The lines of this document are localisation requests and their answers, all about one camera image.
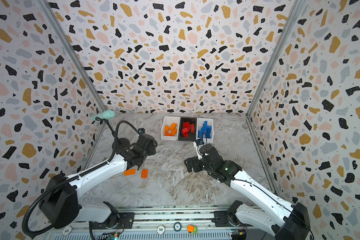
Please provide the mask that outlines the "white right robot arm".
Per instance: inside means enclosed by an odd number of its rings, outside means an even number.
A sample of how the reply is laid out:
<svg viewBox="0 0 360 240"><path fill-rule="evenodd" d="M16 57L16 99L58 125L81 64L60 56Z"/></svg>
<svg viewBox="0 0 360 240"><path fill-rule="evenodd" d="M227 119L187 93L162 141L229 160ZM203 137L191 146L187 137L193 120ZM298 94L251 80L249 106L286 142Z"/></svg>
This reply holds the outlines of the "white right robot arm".
<svg viewBox="0 0 360 240"><path fill-rule="evenodd" d="M239 165L223 160L211 144L202 139L194 142L197 156L184 161L188 172L206 171L220 183L243 194L258 208L254 209L241 201L226 210L215 212L212 220L217 227L251 225L277 240L306 240L313 236L307 208L301 203L292 204L255 181Z"/></svg>

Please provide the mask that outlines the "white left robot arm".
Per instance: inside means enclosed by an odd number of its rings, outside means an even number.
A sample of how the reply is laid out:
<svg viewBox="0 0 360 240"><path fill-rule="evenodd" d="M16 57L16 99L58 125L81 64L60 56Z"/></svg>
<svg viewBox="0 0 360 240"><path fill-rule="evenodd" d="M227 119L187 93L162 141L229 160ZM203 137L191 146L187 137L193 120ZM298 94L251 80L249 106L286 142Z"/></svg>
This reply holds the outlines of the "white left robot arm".
<svg viewBox="0 0 360 240"><path fill-rule="evenodd" d="M157 145L152 136L142 134L136 143L117 150L110 161L67 177L61 174L52 177L46 188L51 192L41 199L40 210L55 229L73 222L97 222L106 228L114 228L120 222L120 215L112 204L106 201L84 203L80 198L110 177L140 167L148 156L156 154Z"/></svg>

